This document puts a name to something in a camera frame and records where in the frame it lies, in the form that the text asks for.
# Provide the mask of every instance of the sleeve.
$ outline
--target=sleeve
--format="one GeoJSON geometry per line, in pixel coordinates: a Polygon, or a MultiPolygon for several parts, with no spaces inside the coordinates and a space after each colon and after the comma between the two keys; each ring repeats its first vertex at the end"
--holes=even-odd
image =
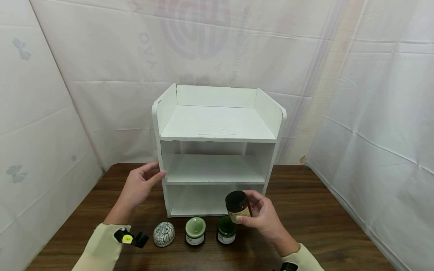
{"type": "Polygon", "coordinates": [[[284,263],[292,263],[298,266],[297,271],[324,271],[315,257],[307,250],[303,244],[300,244],[299,251],[283,257],[284,263]]]}
{"type": "Polygon", "coordinates": [[[131,226],[99,224],[72,271],[112,271],[122,250],[113,236],[120,228],[129,231],[131,226]]]}

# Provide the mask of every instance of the jar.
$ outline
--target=jar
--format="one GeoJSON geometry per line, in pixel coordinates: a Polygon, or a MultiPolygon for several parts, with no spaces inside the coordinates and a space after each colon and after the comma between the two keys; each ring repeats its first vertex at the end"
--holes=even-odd
{"type": "Polygon", "coordinates": [[[220,217],[217,222],[217,240],[225,245],[235,241],[237,225],[232,222],[228,215],[220,217]]]}
{"type": "Polygon", "coordinates": [[[233,191],[226,196],[226,209],[233,223],[239,224],[237,216],[252,216],[247,195],[243,191],[233,191]]]}
{"type": "Polygon", "coordinates": [[[189,245],[200,245],[205,241],[206,223],[200,217],[193,217],[185,224],[185,241],[189,245]]]}

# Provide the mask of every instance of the white backdrop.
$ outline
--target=white backdrop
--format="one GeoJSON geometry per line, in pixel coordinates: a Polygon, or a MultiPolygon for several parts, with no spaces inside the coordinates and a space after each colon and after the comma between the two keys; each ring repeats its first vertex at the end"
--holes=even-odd
{"type": "Polygon", "coordinates": [[[277,163],[307,154],[291,158],[291,138],[345,1],[31,3],[106,169],[156,158],[151,105],[173,82],[265,90],[289,119],[277,163]]]}
{"type": "Polygon", "coordinates": [[[308,164],[398,269],[434,269],[432,1],[31,3],[38,20],[29,0],[0,3],[2,268],[51,238],[97,157],[155,159],[151,104],[175,82],[267,91],[288,113],[280,164],[322,120],[308,164]]]}
{"type": "Polygon", "coordinates": [[[0,1],[0,270],[21,271],[102,174],[29,1],[0,1]]]}
{"type": "Polygon", "coordinates": [[[434,270],[433,10],[367,1],[307,160],[400,270],[434,270]]]}

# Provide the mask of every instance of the yellow sticker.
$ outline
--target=yellow sticker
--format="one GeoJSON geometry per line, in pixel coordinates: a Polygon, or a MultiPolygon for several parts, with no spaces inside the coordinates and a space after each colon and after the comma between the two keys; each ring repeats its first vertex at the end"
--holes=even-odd
{"type": "Polygon", "coordinates": [[[122,243],[124,244],[131,244],[132,241],[133,237],[131,235],[124,235],[124,237],[122,238],[122,243]]]}

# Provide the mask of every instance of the top shelf surface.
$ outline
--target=top shelf surface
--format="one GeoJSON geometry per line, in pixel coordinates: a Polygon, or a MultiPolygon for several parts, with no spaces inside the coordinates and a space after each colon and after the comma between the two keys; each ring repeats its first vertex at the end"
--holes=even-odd
{"type": "Polygon", "coordinates": [[[160,140],[276,142],[254,108],[177,105],[160,140]]]}

